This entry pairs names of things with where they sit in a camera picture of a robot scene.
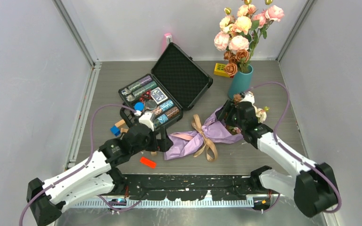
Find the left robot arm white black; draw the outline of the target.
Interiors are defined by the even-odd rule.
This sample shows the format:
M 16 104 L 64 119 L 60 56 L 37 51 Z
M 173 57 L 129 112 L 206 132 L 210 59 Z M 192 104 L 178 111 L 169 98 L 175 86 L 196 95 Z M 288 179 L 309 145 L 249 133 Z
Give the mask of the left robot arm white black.
M 167 152 L 172 145 L 166 129 L 155 132 L 137 123 L 67 171 L 44 181 L 31 180 L 26 197 L 28 209 L 37 225 L 47 226 L 78 202 L 101 194 L 124 194 L 127 180 L 118 166 L 141 151 Z

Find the purple flower bouquet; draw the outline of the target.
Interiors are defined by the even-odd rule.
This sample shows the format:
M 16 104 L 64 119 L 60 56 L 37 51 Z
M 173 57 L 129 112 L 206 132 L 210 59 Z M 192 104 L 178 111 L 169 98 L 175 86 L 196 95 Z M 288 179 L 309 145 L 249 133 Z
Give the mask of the purple flower bouquet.
M 242 140 L 243 136 L 239 128 L 231 127 L 231 130 L 228 130 L 223 121 L 216 119 L 216 111 L 219 109 L 217 108 L 202 124 L 206 137 L 214 143 L 223 144 L 234 144 Z M 196 145 L 202 144 L 202 139 L 200 136 L 197 136 L 195 129 L 185 132 L 174 132 L 169 135 L 169 138 L 172 140 L 173 146 L 164 153 L 166 161 L 193 154 L 197 150 Z

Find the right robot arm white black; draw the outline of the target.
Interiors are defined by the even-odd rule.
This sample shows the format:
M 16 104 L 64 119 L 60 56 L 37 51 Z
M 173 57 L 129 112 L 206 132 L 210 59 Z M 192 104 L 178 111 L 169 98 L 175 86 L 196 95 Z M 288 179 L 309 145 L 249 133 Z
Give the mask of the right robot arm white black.
M 250 187 L 254 192 L 276 191 L 292 199 L 301 213 L 310 218 L 331 213 L 331 207 L 339 210 L 342 200 L 332 167 L 325 162 L 317 164 L 288 146 L 274 129 L 259 122 L 251 102 L 236 104 L 227 100 L 215 115 L 220 122 L 240 129 L 246 142 L 288 172 L 283 175 L 269 166 L 252 171 Z

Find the tan ribbon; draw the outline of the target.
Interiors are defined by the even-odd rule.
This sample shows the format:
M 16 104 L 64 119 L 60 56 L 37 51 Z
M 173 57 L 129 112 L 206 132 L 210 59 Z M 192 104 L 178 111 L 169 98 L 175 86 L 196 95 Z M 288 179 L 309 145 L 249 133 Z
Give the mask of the tan ribbon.
M 206 159 L 209 162 L 214 162 L 218 158 L 217 148 L 212 140 L 206 137 L 204 130 L 200 121 L 200 117 L 197 114 L 193 115 L 193 120 L 191 122 L 192 127 L 197 132 L 197 136 L 200 136 L 202 139 L 201 145 L 196 145 L 197 150 L 193 153 L 193 157 L 198 157 L 201 154 L 206 154 Z

